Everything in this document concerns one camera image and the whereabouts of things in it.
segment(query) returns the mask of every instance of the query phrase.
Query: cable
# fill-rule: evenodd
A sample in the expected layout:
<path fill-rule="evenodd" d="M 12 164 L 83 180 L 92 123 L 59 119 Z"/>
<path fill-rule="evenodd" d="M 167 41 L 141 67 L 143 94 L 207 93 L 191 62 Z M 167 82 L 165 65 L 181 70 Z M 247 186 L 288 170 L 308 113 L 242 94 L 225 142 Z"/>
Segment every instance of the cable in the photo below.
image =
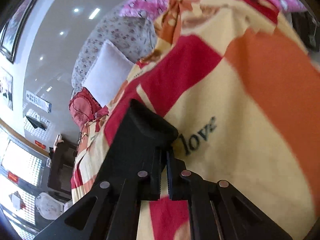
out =
<path fill-rule="evenodd" d="M 87 116 L 84 112 L 80 111 L 79 109 L 75 109 L 74 102 L 72 102 L 72 107 L 73 107 L 74 110 L 80 112 L 81 114 L 84 114 L 84 115 L 88 118 L 88 120 L 83 124 L 82 129 L 81 129 L 81 132 L 79 133 L 79 136 L 78 136 L 77 143 L 80 144 L 81 140 L 82 140 L 85 136 L 89 136 L 88 134 L 84 134 L 84 135 L 81 137 L 82 131 L 83 131 L 83 128 L 84 128 L 84 125 L 87 126 L 87 133 L 88 133 L 88 121 L 90 120 L 90 118 L 89 118 L 89 116 Z"/>

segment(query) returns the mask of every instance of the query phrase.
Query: window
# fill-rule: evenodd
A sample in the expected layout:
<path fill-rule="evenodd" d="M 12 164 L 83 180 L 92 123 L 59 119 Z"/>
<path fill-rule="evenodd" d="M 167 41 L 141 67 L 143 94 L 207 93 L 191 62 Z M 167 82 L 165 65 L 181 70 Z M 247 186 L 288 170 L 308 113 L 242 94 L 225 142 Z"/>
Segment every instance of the window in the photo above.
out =
<path fill-rule="evenodd" d="M 14 230 L 17 231 L 18 235 L 23 239 L 23 240 L 32 240 L 35 238 L 36 235 L 33 235 L 31 233 L 28 233 L 27 231 L 23 230 L 22 228 L 18 227 L 15 223 L 10 221 L 10 224 L 14 228 Z"/>
<path fill-rule="evenodd" d="M 37 186 L 41 163 L 39 158 L 10 141 L 1 164 L 7 171 Z"/>
<path fill-rule="evenodd" d="M 29 194 L 28 192 L 20 189 L 17 185 L 8 180 L 5 176 L 0 174 L 0 203 L 7 209 L 9 209 L 12 213 L 21 217 L 25 221 L 35 225 L 35 199 L 36 197 Z M 24 209 L 16 210 L 13 207 L 11 199 L 9 197 L 10 194 L 18 191 L 23 202 L 26 204 Z"/>
<path fill-rule="evenodd" d="M 2 162 L 2 158 L 7 149 L 9 143 L 8 134 L 0 128 L 0 163 Z"/>
<path fill-rule="evenodd" d="M 36 120 L 37 120 L 37 115 L 38 115 L 37 112 L 33 111 L 32 109 L 29 109 L 28 112 L 26 113 L 26 116 L 32 117 Z M 53 133 L 51 122 L 48 119 L 44 118 L 43 116 L 41 117 L 41 122 L 43 122 L 47 126 L 46 130 L 42 130 L 39 128 L 35 129 L 26 117 L 23 118 L 23 121 L 24 121 L 24 129 L 29 133 L 31 133 L 33 136 L 38 137 L 43 141 L 47 141 L 48 138 Z"/>

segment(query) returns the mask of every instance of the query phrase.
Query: wall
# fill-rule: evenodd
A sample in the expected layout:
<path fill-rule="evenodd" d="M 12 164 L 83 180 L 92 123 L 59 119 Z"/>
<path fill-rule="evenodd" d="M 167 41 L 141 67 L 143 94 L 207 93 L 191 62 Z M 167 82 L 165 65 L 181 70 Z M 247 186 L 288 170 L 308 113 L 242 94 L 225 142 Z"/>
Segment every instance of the wall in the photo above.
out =
<path fill-rule="evenodd" d="M 6 131 L 9 135 L 15 137 L 21 143 L 25 144 L 27 147 L 35 150 L 36 152 L 42 154 L 45 157 L 49 157 L 49 154 L 45 150 L 41 149 L 37 145 L 35 145 L 35 144 L 31 143 L 30 141 L 28 141 L 22 135 L 20 135 L 15 130 L 13 130 L 9 125 L 7 125 L 1 118 L 0 118 L 0 128 L 2 130 Z"/>
<path fill-rule="evenodd" d="M 38 0 L 35 4 L 22 32 L 14 64 L 0 54 L 0 66 L 13 76 L 13 111 L 5 106 L 0 106 L 0 118 L 22 136 L 25 136 L 22 99 L 25 96 L 23 95 L 23 85 L 27 62 L 37 31 L 53 2 L 54 0 Z"/>
<path fill-rule="evenodd" d="M 23 113 L 33 118 L 38 116 L 46 126 L 46 131 L 34 129 L 27 122 L 26 139 L 41 142 L 47 151 L 53 146 L 58 134 L 62 135 L 63 140 L 77 143 L 80 129 L 73 122 L 69 111 L 75 62 L 90 33 L 95 30 L 98 36 L 96 25 L 122 1 L 124 0 L 55 0 L 51 5 L 32 44 L 25 72 L 24 91 L 28 90 L 50 102 L 52 110 L 47 113 L 24 98 Z M 95 8 L 99 8 L 100 12 L 94 19 L 89 19 Z"/>

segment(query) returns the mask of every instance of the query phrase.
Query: framed picture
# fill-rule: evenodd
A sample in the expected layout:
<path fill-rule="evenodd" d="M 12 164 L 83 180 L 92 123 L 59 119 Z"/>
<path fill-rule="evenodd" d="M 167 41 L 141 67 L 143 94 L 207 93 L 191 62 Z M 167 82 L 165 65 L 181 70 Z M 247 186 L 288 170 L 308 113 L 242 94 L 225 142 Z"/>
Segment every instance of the framed picture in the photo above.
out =
<path fill-rule="evenodd" d="M 0 52 L 11 63 L 14 63 L 20 35 L 36 1 L 37 0 L 24 0 L 0 33 Z"/>
<path fill-rule="evenodd" d="M 12 108 L 12 75 L 0 67 L 0 105 Z"/>

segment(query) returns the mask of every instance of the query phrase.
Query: red and orange patterned blanket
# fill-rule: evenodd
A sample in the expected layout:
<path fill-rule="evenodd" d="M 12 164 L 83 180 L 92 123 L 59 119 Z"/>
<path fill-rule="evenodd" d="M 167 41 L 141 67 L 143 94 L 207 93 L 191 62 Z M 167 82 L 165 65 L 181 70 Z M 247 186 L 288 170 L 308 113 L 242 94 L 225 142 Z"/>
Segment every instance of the red and orange patterned blanket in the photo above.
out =
<path fill-rule="evenodd" d="M 86 194 L 135 98 L 180 132 L 175 155 L 226 179 L 293 239 L 320 212 L 320 74 L 268 0 L 170 0 L 154 52 L 130 72 L 110 115 L 89 123 L 72 179 Z M 190 239 L 187 203 L 144 202 L 138 239 Z"/>

